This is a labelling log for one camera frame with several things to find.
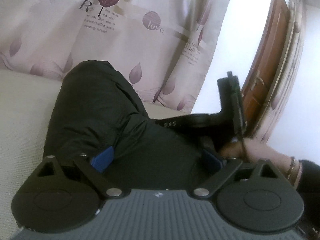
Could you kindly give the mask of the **person's right hand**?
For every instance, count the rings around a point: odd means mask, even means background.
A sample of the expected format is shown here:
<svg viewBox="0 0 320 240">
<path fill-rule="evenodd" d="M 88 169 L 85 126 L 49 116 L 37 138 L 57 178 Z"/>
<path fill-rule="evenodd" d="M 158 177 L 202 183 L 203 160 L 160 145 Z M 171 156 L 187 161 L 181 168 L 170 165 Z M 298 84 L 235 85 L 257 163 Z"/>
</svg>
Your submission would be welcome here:
<svg viewBox="0 0 320 240">
<path fill-rule="evenodd" d="M 235 142 L 230 142 L 220 151 L 223 158 L 238 158 L 245 162 L 250 162 L 249 145 L 251 140 L 242 138 Z"/>
</svg>

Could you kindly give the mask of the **person's right forearm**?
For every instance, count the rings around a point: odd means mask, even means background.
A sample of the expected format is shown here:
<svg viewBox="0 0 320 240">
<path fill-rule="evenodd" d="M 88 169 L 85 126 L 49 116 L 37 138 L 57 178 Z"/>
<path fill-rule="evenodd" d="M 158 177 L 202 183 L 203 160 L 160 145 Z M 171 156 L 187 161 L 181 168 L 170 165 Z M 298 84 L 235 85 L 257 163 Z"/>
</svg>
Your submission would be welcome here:
<svg viewBox="0 0 320 240">
<path fill-rule="evenodd" d="M 319 239 L 319 165 L 297 160 L 271 147 L 250 139 L 250 162 L 268 159 L 287 178 L 304 202 L 304 223 L 311 238 Z"/>
</svg>

